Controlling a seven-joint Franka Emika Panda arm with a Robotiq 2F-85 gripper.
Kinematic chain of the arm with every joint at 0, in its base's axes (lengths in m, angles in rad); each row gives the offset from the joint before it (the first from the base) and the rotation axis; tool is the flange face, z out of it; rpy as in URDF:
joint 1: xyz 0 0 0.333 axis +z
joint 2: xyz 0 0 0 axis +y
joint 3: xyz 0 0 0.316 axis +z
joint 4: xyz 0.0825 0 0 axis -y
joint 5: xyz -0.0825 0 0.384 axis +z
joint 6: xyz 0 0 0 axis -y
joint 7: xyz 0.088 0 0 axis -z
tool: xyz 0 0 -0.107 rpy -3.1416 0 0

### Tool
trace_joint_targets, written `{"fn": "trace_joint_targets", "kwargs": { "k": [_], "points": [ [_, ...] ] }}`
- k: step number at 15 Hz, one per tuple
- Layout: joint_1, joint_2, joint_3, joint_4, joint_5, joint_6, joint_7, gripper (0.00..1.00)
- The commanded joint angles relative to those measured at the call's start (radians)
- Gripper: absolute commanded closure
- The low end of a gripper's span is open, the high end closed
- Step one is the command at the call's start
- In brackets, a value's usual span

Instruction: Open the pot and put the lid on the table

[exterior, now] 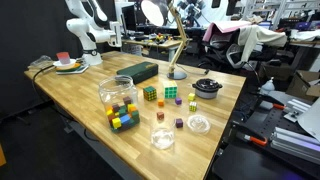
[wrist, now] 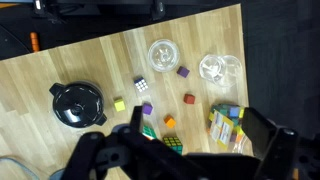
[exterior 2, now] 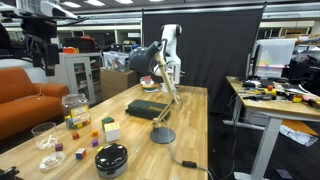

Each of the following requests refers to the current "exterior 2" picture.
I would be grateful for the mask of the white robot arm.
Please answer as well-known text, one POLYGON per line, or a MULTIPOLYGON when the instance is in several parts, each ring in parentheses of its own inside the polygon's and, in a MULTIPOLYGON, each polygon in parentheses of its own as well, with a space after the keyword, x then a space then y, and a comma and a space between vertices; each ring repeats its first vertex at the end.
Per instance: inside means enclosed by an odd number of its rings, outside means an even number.
MULTIPOLYGON (((47 76, 55 75, 55 65, 59 63, 58 46, 51 43, 57 36, 57 17, 23 16, 22 29, 29 35, 38 38, 40 57, 44 61, 47 76)), ((177 56, 177 37, 182 33, 179 24, 162 26, 162 39, 154 41, 149 47, 138 47, 129 53, 130 68, 140 73, 152 72, 161 76, 165 92, 175 89, 180 83, 181 60, 177 56)))

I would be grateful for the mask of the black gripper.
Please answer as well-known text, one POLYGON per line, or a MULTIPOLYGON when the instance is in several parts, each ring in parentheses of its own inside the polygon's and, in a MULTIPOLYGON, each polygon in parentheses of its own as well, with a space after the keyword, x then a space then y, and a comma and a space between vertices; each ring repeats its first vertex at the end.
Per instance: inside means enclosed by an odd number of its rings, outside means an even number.
POLYGON ((43 67, 46 76, 55 75, 59 63, 59 48, 51 42, 57 37, 57 23, 46 17, 25 16, 21 28, 29 36, 28 48, 34 67, 43 67))

